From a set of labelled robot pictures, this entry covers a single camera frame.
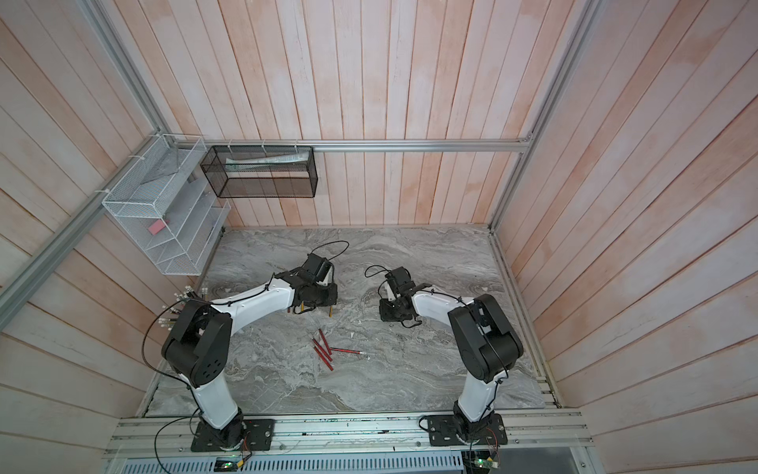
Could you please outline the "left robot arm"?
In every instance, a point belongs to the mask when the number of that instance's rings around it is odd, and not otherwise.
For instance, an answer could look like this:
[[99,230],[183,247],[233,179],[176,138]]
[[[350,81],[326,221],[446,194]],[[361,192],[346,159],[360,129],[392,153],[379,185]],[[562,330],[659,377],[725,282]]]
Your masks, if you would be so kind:
[[246,292],[213,301],[190,296],[162,356],[189,385],[201,412],[201,432],[211,435],[222,450],[242,446],[246,436],[242,411],[224,375],[234,334],[274,312],[329,308],[337,298],[333,263],[314,253],[301,266],[275,274]]

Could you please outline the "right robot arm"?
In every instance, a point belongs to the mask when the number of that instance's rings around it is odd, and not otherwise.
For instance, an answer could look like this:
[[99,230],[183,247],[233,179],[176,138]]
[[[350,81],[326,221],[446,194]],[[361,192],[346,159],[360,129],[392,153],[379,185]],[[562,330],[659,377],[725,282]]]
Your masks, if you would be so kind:
[[423,428],[434,446],[507,441],[495,414],[499,385],[523,356],[523,343],[491,294],[463,298],[431,284],[416,284],[403,268],[384,271],[378,290],[384,322],[406,329],[426,319],[448,325],[467,371],[464,388],[450,415],[424,416]]

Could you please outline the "papers in black basket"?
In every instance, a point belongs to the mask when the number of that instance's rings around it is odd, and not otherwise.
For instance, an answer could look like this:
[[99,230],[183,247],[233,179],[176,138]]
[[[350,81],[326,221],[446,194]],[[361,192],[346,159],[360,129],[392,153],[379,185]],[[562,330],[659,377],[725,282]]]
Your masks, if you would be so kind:
[[300,152],[240,159],[227,158],[224,167],[227,172],[290,172],[307,170],[309,162],[310,154]]

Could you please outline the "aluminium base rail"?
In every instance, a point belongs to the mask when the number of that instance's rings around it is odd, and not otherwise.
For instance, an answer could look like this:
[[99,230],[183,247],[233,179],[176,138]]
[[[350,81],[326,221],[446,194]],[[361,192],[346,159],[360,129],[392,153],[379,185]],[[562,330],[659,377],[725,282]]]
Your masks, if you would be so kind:
[[[578,410],[501,410],[501,422],[478,436],[475,442],[460,442],[453,434],[441,439],[441,450],[495,448],[576,448],[592,446],[593,438]],[[268,454],[314,454],[353,452],[432,451],[426,421],[420,413],[365,413],[346,415],[253,415],[247,423],[254,430],[263,420],[274,426],[268,431]],[[104,458],[165,459],[201,456],[191,450],[195,429],[188,420],[174,418],[122,419],[104,451]]]

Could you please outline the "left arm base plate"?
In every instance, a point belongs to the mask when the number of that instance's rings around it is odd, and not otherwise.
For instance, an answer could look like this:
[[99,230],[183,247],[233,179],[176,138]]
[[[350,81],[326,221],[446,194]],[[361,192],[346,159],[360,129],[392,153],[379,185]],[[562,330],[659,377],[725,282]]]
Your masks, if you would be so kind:
[[272,419],[235,419],[220,430],[201,420],[191,443],[191,452],[267,451],[272,444],[273,434]]

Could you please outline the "bundle of pencils in cup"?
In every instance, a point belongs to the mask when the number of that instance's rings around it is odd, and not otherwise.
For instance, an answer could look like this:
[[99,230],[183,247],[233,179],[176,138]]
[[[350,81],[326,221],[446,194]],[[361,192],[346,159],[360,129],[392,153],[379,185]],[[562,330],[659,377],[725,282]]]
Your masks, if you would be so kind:
[[175,294],[176,301],[166,306],[161,313],[156,316],[158,326],[171,330],[176,324],[179,314],[185,305],[191,300],[205,300],[207,294],[207,286],[201,286],[200,288],[186,286],[182,292]]

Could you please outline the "pink eraser block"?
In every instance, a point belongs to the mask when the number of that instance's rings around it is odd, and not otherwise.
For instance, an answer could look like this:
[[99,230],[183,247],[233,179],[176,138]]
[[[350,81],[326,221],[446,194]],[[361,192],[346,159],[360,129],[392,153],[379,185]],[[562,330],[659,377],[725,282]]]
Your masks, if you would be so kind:
[[156,219],[150,223],[150,225],[148,225],[147,230],[152,236],[155,236],[163,231],[166,227],[167,222],[164,219]]

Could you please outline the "red carving knife steep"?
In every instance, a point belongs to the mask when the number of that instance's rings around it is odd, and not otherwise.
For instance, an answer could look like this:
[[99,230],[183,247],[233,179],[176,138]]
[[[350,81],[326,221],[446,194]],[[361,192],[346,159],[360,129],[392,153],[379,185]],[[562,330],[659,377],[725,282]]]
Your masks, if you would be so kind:
[[325,334],[324,334],[323,330],[322,330],[322,329],[319,329],[319,330],[318,330],[318,332],[319,332],[319,335],[320,335],[321,341],[322,341],[322,343],[323,343],[324,349],[326,350],[326,353],[327,353],[327,354],[328,354],[328,355],[331,357],[331,354],[332,354],[332,349],[331,349],[331,347],[330,347],[330,345],[329,345],[329,343],[328,343],[328,341],[327,341],[327,338],[326,338],[326,336],[325,336]]

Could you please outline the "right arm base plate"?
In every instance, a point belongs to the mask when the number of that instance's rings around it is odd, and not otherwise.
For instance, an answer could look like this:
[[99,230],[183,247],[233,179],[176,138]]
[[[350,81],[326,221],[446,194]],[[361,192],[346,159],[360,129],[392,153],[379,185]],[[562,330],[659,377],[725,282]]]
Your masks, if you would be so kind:
[[501,415],[491,413],[469,422],[463,415],[425,416],[432,446],[506,446],[507,431]]

